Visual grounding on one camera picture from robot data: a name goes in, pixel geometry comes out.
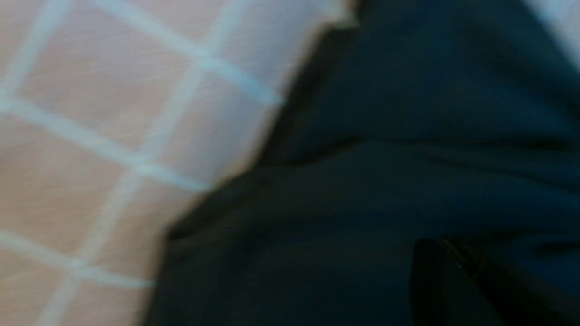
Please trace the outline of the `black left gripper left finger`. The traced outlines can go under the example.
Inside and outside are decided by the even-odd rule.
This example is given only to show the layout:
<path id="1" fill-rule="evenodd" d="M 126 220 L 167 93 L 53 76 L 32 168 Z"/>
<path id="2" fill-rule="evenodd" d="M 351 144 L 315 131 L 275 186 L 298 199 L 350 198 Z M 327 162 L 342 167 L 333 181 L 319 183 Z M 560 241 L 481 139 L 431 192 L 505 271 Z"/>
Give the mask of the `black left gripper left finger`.
<path id="1" fill-rule="evenodd" d="M 494 309 L 477 286 L 476 265 L 448 239 L 413 248 L 409 304 L 415 326 L 493 326 Z"/>

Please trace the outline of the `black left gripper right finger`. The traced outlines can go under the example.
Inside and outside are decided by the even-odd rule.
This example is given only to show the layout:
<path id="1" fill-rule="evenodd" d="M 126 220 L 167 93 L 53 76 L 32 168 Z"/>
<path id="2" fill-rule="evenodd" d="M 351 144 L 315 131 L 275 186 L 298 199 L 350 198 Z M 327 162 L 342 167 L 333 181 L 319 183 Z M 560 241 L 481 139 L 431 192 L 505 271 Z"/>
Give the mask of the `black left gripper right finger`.
<path id="1" fill-rule="evenodd" d="M 442 273 L 444 326 L 577 326 L 579 299 L 516 264 L 442 238 L 452 265 Z"/>

